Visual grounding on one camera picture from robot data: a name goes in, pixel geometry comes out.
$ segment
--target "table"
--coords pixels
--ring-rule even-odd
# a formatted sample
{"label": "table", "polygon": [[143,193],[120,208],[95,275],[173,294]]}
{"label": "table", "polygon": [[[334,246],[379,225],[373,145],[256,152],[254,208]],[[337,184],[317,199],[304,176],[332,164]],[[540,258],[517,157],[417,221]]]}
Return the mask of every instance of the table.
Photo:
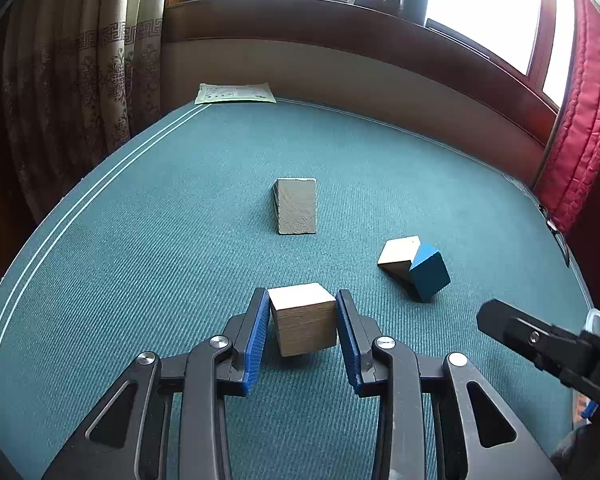
{"label": "table", "polygon": [[[276,233],[281,176],[317,179],[316,235]],[[376,266],[386,240],[415,234],[451,276],[426,304]],[[464,352],[545,450],[569,431],[570,391],[475,323],[491,298],[572,331],[590,308],[528,190],[423,136],[279,100],[172,112],[37,228],[0,284],[2,450],[39,478],[133,356],[187,352],[255,287],[308,282],[350,289],[417,352]],[[282,360],[269,341],[253,394],[227,402],[234,478],[368,478],[377,409],[353,394],[338,347]],[[174,426],[171,450],[176,440]],[[427,455],[434,478],[432,438]]]}

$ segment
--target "silver rivet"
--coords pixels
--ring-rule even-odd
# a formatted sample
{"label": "silver rivet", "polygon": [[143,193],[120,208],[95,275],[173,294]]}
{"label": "silver rivet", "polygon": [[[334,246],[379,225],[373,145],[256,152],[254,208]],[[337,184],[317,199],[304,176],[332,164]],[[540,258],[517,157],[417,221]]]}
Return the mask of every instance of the silver rivet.
{"label": "silver rivet", "polygon": [[376,339],[376,344],[380,348],[388,350],[389,348],[393,348],[395,346],[395,340],[387,335],[383,335]]}
{"label": "silver rivet", "polygon": [[138,357],[136,357],[136,361],[142,366],[150,365],[155,361],[155,354],[153,352],[142,352]]}
{"label": "silver rivet", "polygon": [[224,348],[229,344],[229,340],[223,335],[215,335],[209,340],[209,344],[213,348]]}
{"label": "silver rivet", "polygon": [[466,355],[460,352],[453,352],[449,355],[449,362],[453,366],[464,366],[466,364]]}

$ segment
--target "gray block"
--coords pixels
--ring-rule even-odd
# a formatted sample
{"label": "gray block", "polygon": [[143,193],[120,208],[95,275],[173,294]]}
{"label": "gray block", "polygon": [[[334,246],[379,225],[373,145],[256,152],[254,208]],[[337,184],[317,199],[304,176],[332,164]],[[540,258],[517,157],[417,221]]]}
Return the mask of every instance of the gray block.
{"label": "gray block", "polygon": [[279,178],[271,188],[281,235],[315,234],[314,178]]}

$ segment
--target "beige patterned curtain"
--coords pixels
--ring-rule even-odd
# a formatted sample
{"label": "beige patterned curtain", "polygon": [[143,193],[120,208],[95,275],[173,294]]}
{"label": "beige patterned curtain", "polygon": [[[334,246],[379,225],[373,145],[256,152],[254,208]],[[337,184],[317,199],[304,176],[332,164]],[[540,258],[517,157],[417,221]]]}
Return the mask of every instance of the beige patterned curtain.
{"label": "beige patterned curtain", "polygon": [[13,163],[40,222],[160,118],[164,0],[15,0],[2,97]]}

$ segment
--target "block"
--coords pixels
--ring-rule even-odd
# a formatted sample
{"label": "block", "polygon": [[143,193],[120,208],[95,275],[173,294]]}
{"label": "block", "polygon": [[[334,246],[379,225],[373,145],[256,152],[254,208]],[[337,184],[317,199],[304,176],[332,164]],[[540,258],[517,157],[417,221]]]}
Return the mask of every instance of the block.
{"label": "block", "polygon": [[315,234],[315,187],[314,178],[276,180],[271,189],[279,234]]}
{"label": "block", "polygon": [[389,240],[382,249],[378,266],[398,280],[411,283],[422,301],[451,283],[440,251],[422,243],[417,236]]}
{"label": "block", "polygon": [[270,288],[268,292],[282,356],[336,345],[336,299],[319,283]]}

